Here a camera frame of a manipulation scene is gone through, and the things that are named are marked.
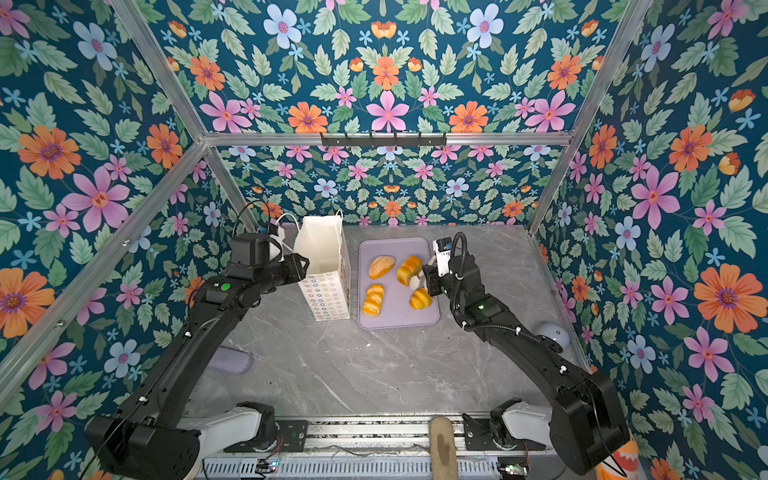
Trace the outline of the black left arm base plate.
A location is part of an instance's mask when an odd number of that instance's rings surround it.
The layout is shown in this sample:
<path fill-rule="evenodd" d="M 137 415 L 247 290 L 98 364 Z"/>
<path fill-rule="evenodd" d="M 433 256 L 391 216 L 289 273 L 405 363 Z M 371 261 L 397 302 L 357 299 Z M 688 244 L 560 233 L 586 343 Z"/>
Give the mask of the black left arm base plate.
<path fill-rule="evenodd" d="M 255 437 L 235 443 L 225 453 L 294 453 L 302 452 L 307 440 L 306 420 L 268 420 Z"/>

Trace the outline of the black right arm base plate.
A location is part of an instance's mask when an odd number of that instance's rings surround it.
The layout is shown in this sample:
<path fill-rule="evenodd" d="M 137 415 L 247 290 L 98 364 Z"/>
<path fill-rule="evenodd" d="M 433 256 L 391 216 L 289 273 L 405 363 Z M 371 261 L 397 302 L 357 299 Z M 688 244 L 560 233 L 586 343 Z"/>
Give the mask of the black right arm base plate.
<path fill-rule="evenodd" d="M 544 451 L 545 445 L 513 437 L 499 418 L 461 414 L 463 439 L 468 451 Z"/>

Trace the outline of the round striped yellow bread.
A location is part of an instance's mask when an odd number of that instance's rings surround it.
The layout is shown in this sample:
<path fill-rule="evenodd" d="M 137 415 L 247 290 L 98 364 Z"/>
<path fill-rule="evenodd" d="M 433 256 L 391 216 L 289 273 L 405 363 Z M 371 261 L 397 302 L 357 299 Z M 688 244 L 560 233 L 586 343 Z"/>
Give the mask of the round striped yellow bread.
<path fill-rule="evenodd" d="M 409 300 L 409 305 L 414 310 L 424 310 L 432 305 L 432 297 L 426 288 L 415 290 Z"/>

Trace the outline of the printed white paper bag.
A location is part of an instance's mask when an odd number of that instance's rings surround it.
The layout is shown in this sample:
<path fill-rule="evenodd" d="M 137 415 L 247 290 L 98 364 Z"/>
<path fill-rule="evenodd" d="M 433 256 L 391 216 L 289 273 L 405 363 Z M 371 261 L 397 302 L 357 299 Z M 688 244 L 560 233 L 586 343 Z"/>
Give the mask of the printed white paper bag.
<path fill-rule="evenodd" d="M 332 215 L 305 216 L 299 221 L 295 215 L 283 213 L 276 225 L 282 228 L 285 221 L 296 227 L 289 251 L 309 260 L 306 277 L 299 287 L 314 319 L 350 319 L 351 274 L 343 215 L 337 211 Z"/>

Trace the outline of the long segmented yellow bread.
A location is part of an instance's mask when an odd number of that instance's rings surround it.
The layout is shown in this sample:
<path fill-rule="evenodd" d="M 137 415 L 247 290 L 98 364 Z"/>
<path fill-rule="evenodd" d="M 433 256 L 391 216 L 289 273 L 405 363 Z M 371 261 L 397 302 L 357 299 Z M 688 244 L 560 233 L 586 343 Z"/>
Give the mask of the long segmented yellow bread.
<path fill-rule="evenodd" d="M 361 311 L 365 316 L 376 318 L 381 314 L 385 289 L 380 284 L 370 286 L 364 297 Z"/>

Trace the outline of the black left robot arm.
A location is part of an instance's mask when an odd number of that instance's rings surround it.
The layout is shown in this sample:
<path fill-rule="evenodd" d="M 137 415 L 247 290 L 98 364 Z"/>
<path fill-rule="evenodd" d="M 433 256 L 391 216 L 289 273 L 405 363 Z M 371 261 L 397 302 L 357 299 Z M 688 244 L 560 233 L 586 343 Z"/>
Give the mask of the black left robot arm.
<path fill-rule="evenodd" d="M 98 415 L 85 435 L 94 458 L 131 479 L 193 479 L 206 457 L 236 445 L 278 443 L 274 409 L 242 402 L 207 418 L 185 416 L 188 400 L 222 342 L 262 297 L 305 279 L 310 262 L 285 254 L 266 234 L 233 238 L 231 261 L 193 294 L 186 323 L 148 377 L 113 415 Z"/>

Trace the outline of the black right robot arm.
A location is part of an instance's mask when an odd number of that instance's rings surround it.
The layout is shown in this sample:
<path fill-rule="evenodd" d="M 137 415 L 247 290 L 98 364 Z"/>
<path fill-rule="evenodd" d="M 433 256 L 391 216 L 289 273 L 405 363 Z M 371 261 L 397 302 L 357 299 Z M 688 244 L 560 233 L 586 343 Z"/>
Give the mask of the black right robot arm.
<path fill-rule="evenodd" d="M 565 466 L 584 475 L 631 439 L 614 383 L 573 364 L 549 337 L 533 334 L 510 308 L 485 290 L 471 254 L 422 267 L 431 296 L 443 294 L 462 330 L 498 349 L 534 383 L 548 405 L 523 401 L 500 413 L 506 432 L 554 449 Z"/>

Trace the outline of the yellow loaf bread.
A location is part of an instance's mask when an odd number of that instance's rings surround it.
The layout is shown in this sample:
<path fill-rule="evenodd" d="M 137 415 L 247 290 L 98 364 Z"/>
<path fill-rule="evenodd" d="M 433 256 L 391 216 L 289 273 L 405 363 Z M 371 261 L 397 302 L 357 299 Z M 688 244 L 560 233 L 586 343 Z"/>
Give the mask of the yellow loaf bread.
<path fill-rule="evenodd" d="M 406 287 L 409 287 L 414 277 L 418 277 L 422 268 L 422 261 L 416 256 L 408 257 L 396 272 L 398 282 Z"/>

